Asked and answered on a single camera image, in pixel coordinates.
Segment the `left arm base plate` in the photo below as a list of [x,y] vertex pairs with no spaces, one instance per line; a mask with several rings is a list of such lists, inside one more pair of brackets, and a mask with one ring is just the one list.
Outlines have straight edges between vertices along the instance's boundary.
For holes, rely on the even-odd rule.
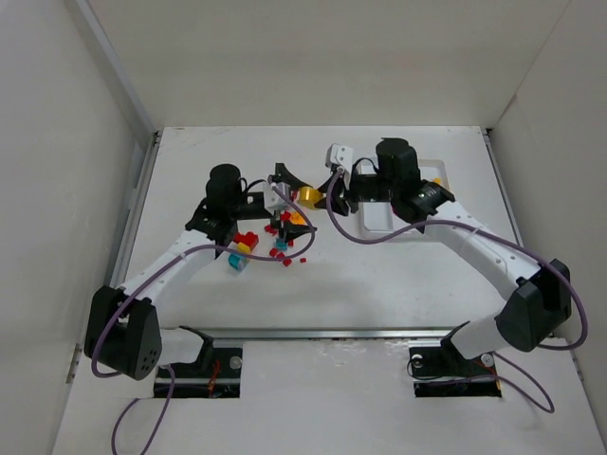
[[203,365],[175,363],[173,399],[235,399],[241,394],[243,346],[215,346]]

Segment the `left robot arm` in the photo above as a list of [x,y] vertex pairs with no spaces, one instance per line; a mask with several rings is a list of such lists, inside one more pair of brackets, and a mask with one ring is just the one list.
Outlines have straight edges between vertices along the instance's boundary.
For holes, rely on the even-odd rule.
[[163,329],[157,310],[223,252],[235,253],[240,221],[277,217],[305,185],[282,163],[263,184],[250,192],[236,166],[213,167],[205,197],[169,249],[127,282],[96,291],[84,341],[95,376],[141,380],[156,367],[210,361],[211,336],[186,326]]

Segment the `yellow butterfly lego block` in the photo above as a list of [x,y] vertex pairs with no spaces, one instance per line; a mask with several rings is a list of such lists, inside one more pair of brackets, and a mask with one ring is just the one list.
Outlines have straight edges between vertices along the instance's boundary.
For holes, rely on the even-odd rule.
[[324,194],[309,186],[298,189],[298,204],[307,209],[317,209],[316,205],[324,198]]

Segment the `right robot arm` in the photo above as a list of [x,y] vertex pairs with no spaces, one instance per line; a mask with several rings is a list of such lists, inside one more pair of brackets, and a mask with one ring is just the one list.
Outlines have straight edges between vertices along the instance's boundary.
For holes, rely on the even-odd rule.
[[406,224],[455,252],[503,298],[504,307],[451,330],[431,348],[412,348],[411,363],[425,377],[469,377],[474,362],[505,347],[531,352],[572,313],[568,267],[534,256],[485,229],[454,195],[423,178],[416,150],[402,138],[376,146],[372,173],[359,173],[351,148],[333,144],[325,157],[332,176],[321,187],[329,215],[356,212],[362,203],[387,203]]

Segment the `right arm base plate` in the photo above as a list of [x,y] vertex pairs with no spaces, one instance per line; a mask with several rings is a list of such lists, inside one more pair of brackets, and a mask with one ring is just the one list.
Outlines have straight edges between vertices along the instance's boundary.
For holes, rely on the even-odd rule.
[[489,353],[465,359],[440,346],[412,346],[406,370],[416,398],[502,397],[495,359]]

